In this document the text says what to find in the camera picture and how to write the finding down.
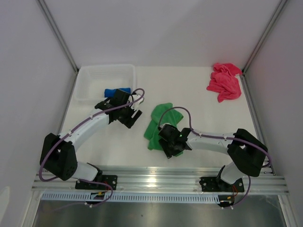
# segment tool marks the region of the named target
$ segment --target plastic container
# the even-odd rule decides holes
[[[134,65],[97,65],[81,67],[75,86],[75,100],[97,104],[105,100],[104,90],[119,87],[137,88]]]

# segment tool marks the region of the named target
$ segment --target pink towel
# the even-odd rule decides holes
[[[219,103],[225,99],[239,98],[241,89],[239,81],[235,76],[238,74],[242,75],[242,71],[231,63],[216,63],[213,68],[214,72],[211,74],[211,80],[206,89],[219,93]]]

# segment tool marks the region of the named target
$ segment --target white wall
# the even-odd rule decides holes
[[[0,191],[10,186],[1,227],[22,218],[46,134],[57,132],[72,70],[34,0],[0,1]]]
[[[279,0],[47,0],[81,65],[243,67]]]
[[[254,61],[248,82],[274,168],[303,215],[303,1],[292,0]]]

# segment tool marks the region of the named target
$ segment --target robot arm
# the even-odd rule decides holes
[[[254,136],[244,129],[238,129],[236,133],[215,134],[202,133],[201,135],[209,135],[222,139],[212,139],[201,137],[194,134],[190,128],[184,128],[182,131],[172,125],[164,124],[159,128],[161,144],[167,158],[178,155],[183,150],[204,149],[220,152],[229,155],[233,162],[227,166],[223,166],[219,172],[216,183],[222,191],[230,188],[239,178],[244,175],[257,177],[260,174],[265,154],[261,153],[255,147],[245,145],[235,140],[226,140],[224,138],[239,138],[251,142],[265,151],[267,148]]]
[[[98,103],[85,120],[81,121],[71,131],[61,132],[59,135],[48,134],[44,140],[40,164],[50,149],[60,139],[64,138],[51,153],[44,168],[64,181],[70,178],[98,181],[95,178],[100,170],[91,164],[78,162],[76,152],[96,131],[115,120],[119,120],[127,128],[131,128],[142,114],[138,107],[143,102],[143,98],[130,106],[101,114],[99,112],[125,105],[128,102],[137,100],[139,97],[140,95],[136,93],[129,94],[117,89],[112,98]]]

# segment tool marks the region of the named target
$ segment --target green towel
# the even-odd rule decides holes
[[[158,123],[164,111],[170,108],[172,108],[172,103],[164,103],[157,105],[152,111],[151,122],[144,133],[144,137],[150,141],[147,147],[149,150],[163,150],[161,145],[159,144],[160,136],[158,130]],[[164,115],[161,124],[170,123],[171,125],[176,127],[177,124],[182,120],[182,118],[183,115],[180,112],[176,110],[171,110]]]

